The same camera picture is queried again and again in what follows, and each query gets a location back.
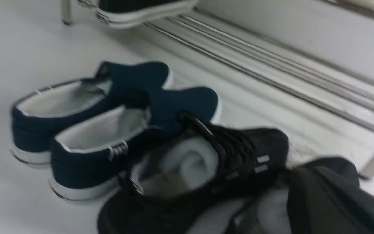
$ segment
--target navy blue canvas shoe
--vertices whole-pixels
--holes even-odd
[[[30,166],[50,163],[49,145],[59,132],[123,104],[129,89],[170,88],[171,69],[162,62],[138,65],[101,63],[94,78],[39,89],[11,109],[12,155]]]
[[[124,106],[70,127],[52,146],[52,190],[65,200],[82,202],[116,188],[115,176],[129,161],[181,132],[177,116],[182,112],[217,123],[221,102],[205,87],[137,91]]]

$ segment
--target metal shoe rack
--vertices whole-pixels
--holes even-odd
[[[85,0],[79,0],[80,5],[90,7]],[[206,14],[206,12],[200,12],[196,10],[198,14]],[[62,21],[65,25],[71,25],[71,0],[61,0],[61,15]],[[340,98],[343,98],[351,103],[359,105],[363,108],[368,109],[369,111],[374,113],[374,94],[367,92],[363,89],[358,88],[352,84],[346,83],[339,79],[333,78],[326,74],[323,74],[319,71],[313,70],[308,68],[302,64],[298,64],[294,61],[291,61],[287,58],[279,56],[273,52],[267,51],[263,48],[260,48],[256,45],[250,44],[249,42],[245,42],[229,33],[226,33],[220,29],[214,28],[211,25],[206,24],[202,20],[194,18],[190,15],[181,15],[178,17],[172,17],[166,19],[173,24],[178,25],[179,27],[186,28],[194,33],[198,33],[208,39],[214,40],[215,42],[222,44],[236,52],[240,52],[255,61],[262,62],[264,64],[270,65],[280,71],[286,72],[288,74],[301,79],[304,82],[307,82],[311,85],[317,86],[323,90],[326,90]],[[298,99],[306,101],[312,105],[315,105],[322,110],[325,110],[329,113],[332,113],[340,118],[343,118],[347,121],[350,121],[358,126],[361,126],[364,129],[367,129],[371,132],[374,132],[374,124],[359,118],[353,114],[349,114],[346,111],[340,110],[339,108],[335,108],[331,105],[328,105],[314,97],[308,96],[303,94],[295,89],[292,89],[289,86],[283,85],[274,81],[270,78],[267,78],[261,74],[255,73],[254,71],[250,71],[249,69],[242,66],[239,62],[235,62],[234,60],[228,57],[221,57],[214,52],[206,49],[203,46],[197,45],[188,39],[181,38],[180,36],[175,35],[171,31],[168,31],[154,23],[146,23],[147,27],[154,29],[157,32],[160,32],[185,46],[190,47],[191,49],[200,52],[206,56],[209,56],[237,71],[245,73],[246,75],[266,83],[270,86],[273,86],[276,89],[281,90],[282,92],[286,92]],[[374,80],[370,80],[364,77],[356,77],[355,75],[351,75],[351,77],[356,78],[357,80],[361,81],[362,83],[368,84],[370,86],[374,86]],[[374,156],[369,160],[367,165],[361,170],[360,176],[363,179],[371,179],[374,176]]]

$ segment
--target shoe lining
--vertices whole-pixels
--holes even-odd
[[[147,166],[147,170],[157,173],[133,182],[141,187],[144,195],[173,197],[209,182],[216,174],[218,154],[206,140],[194,137],[174,145],[153,164],[156,165]]]
[[[71,127],[56,140],[69,151],[89,153],[104,150],[144,130],[147,111],[116,108]]]
[[[104,97],[101,92],[89,92],[78,81],[37,93],[17,108],[26,116],[65,117],[87,110]]]

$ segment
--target white floor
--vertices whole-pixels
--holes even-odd
[[[175,70],[175,87],[202,84],[220,92],[224,98],[224,124],[277,126],[290,138],[298,139],[297,142],[309,152],[347,152],[347,157],[356,165],[363,165],[367,160],[362,152],[370,155],[374,150],[374,143],[364,146],[350,137],[346,143],[341,140],[344,136],[330,133],[333,131],[329,129],[322,137],[330,140],[318,142],[306,136],[314,127],[309,125],[308,130],[304,129],[310,123],[302,120],[302,133],[295,132],[292,126],[297,122],[296,117],[280,115],[281,118],[287,117],[281,122],[278,113],[266,113],[267,110],[284,108],[281,105],[265,104],[264,96],[254,97],[247,91],[241,92],[240,86],[229,86],[232,81],[217,80],[217,76],[203,68],[196,68],[192,63],[144,43],[144,39],[134,31],[108,30],[94,19],[91,12],[75,3],[73,6],[75,25],[65,27],[60,21],[57,0],[0,0],[0,233],[96,233],[96,217],[106,198],[86,205],[65,203],[48,186],[49,170],[30,169],[13,159],[8,152],[11,143],[9,108],[17,98],[39,87],[92,76],[101,60],[134,63],[158,59],[168,62]],[[245,108],[248,102],[253,103],[252,98],[258,99],[254,105],[265,105],[263,111],[256,113]],[[364,138],[374,140],[374,136]],[[335,149],[329,147],[333,145],[332,140],[337,145]],[[374,194],[374,180],[364,188]],[[215,207],[190,233],[221,233],[230,215],[227,210],[233,210],[237,204],[229,202]]]

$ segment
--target shoe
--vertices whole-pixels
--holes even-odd
[[[313,160],[299,168],[314,169],[325,167],[359,187],[356,167],[339,156],[326,156]],[[230,219],[225,234],[291,234],[287,213],[287,202],[292,172],[284,171],[272,188],[263,195],[255,197],[236,212]]]
[[[98,198],[117,187],[115,175],[150,145],[178,135],[178,113],[217,123],[221,102],[209,88],[135,91],[122,107],[86,120],[55,137],[52,190],[72,202]]]
[[[199,0],[100,0],[96,17],[113,28],[131,28],[154,19],[186,13]]]
[[[138,65],[101,63],[94,78],[39,89],[11,108],[12,155],[29,166],[48,166],[55,135],[79,122],[116,108],[130,88],[172,86],[171,69],[161,62]]]
[[[264,191],[285,167],[288,138],[279,130],[227,129],[191,114],[179,121],[184,134],[118,177],[122,190],[101,209],[99,234],[186,233],[208,207]]]

